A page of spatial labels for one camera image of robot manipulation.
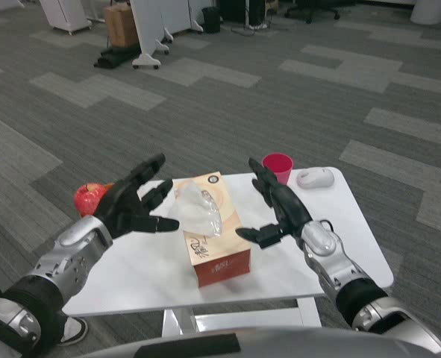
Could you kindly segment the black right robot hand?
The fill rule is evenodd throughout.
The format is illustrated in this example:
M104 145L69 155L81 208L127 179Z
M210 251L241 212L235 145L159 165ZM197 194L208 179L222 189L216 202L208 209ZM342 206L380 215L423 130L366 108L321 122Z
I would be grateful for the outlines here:
M278 181L270 169L252 157L248 159L248 165L256 176L251 180L253 187L262 195L266 205L274 210L278 223L259 229L239 227L236 234L261 249L279 243L285 236L291 236L303 251L304 240L301 234L304 226L313 221L307 208L286 184Z

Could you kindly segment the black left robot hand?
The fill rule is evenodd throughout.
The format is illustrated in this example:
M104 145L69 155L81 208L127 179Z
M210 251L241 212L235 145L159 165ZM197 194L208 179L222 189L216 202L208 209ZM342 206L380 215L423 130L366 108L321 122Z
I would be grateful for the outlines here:
M143 197L138 189L150 181L166 162L164 154L156 154L141 162L115 184L100 200L94 216L103 222L113 239L135 232L163 233L177 231L180 223L175 219L153 216L173 187L171 180L150 189Z

